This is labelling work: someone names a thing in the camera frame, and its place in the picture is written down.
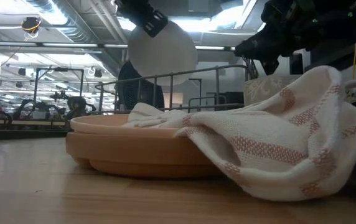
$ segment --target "table surface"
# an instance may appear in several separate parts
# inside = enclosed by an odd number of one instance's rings
[[[0,141],[0,224],[356,223],[356,187],[273,203],[225,178],[134,180],[79,168],[65,140]]]

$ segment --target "towel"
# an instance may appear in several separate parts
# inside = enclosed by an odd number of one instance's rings
[[[177,128],[248,194],[300,201],[338,192],[356,163],[356,107],[342,76],[317,67],[278,94],[230,111],[162,112],[139,103],[127,127]]]

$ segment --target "metal railing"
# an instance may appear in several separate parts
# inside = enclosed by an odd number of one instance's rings
[[[158,78],[164,78],[164,77],[170,77],[170,85],[169,85],[169,107],[167,108],[158,108],[159,110],[201,110],[205,108],[229,108],[229,107],[242,107],[244,104],[241,103],[229,103],[229,104],[220,104],[220,70],[221,69],[226,69],[226,68],[242,68],[245,70],[245,81],[252,80],[258,78],[258,72],[254,66],[254,63],[252,60],[245,60],[246,65],[225,65],[225,66],[219,66],[219,67],[212,67],[212,68],[203,68],[203,69],[198,69],[198,70],[191,70],[191,71],[186,71],[186,72],[176,72],[176,73],[169,73],[169,74],[163,74],[163,75],[154,75],[151,77],[140,77],[140,78],[132,78],[129,80],[120,80],[120,81],[114,81],[114,82],[108,82],[108,83],[100,83],[95,85],[95,88],[97,90],[100,90],[100,102],[99,102],[99,114],[103,113],[129,113],[130,110],[119,110],[119,108],[116,107],[116,102],[118,100],[118,93],[117,92],[112,92],[105,90],[105,86],[107,85],[114,85],[114,84],[121,84],[121,83],[127,83],[127,82],[138,82],[138,96],[137,96],[137,102],[139,102],[140,99],[140,92],[141,92],[141,82],[140,80],[148,80],[148,79],[153,79],[153,84],[154,86],[157,85],[157,79]],[[208,71],[215,71],[215,105],[204,105],[202,106],[201,104],[199,106],[184,106],[184,107],[172,107],[172,95],[174,91],[174,76],[178,75],[186,75],[186,74],[191,74],[191,73],[199,73],[199,72],[208,72]],[[109,93],[115,96],[115,109],[114,110],[108,110],[108,111],[103,111],[102,106],[103,106],[103,95],[104,93]],[[152,104],[153,106],[156,105],[156,88],[153,88],[153,99],[152,99]]]

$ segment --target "white towel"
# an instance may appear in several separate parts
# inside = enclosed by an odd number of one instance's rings
[[[241,109],[163,113],[139,103],[126,126],[178,128],[245,192],[275,201],[339,191],[356,162],[356,108],[339,71],[318,67]]]

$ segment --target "ceiling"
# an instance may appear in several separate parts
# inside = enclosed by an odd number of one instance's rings
[[[27,3],[29,1],[0,0],[0,40],[23,41],[27,34],[20,28],[16,29],[16,27],[19,27],[26,17],[41,16],[44,22],[42,25],[45,28],[40,29],[36,38],[28,41],[73,41],[66,33],[63,33],[62,28],[55,26],[60,25],[55,24],[56,16],[40,13],[39,8]],[[116,8],[110,4],[110,1],[49,1],[56,2],[62,13],[68,12],[71,26],[80,26],[84,33],[91,37],[88,40],[92,42],[126,44],[134,27],[130,21],[116,15]],[[245,5],[240,9],[236,8],[235,11],[233,9],[223,11],[221,0],[150,0],[154,8],[167,14],[171,20],[188,31],[196,45],[211,46],[236,46],[242,40],[256,33],[261,27],[260,15],[266,0],[239,0],[237,2]],[[232,18],[236,18],[234,23],[232,21],[227,22],[228,19]],[[119,67],[127,59],[128,56],[124,49],[111,49],[106,52],[63,48],[0,47],[0,61],[8,60],[1,69],[0,103],[7,102],[4,95],[17,96],[15,99],[8,99],[13,102],[13,105],[17,105],[22,98],[32,96],[34,85],[31,80],[35,77],[33,69],[52,66],[53,68],[84,69],[84,92],[88,96],[87,100],[96,104],[98,97],[94,94],[96,92],[94,89],[95,83],[116,80]],[[231,52],[199,51],[200,62],[233,62],[235,60],[236,58]],[[26,68],[26,76],[18,74],[20,68]],[[101,69],[101,78],[93,76],[94,69]],[[39,97],[52,101],[48,98],[49,92],[58,91],[56,83],[61,82],[68,86],[70,91],[76,91],[80,88],[80,84],[77,83],[80,80],[80,75],[79,72],[47,74],[54,81],[50,79],[40,81]],[[17,81],[22,82],[22,88],[16,87]],[[105,104],[105,108],[111,108],[113,96],[108,95],[107,97],[109,103]]]

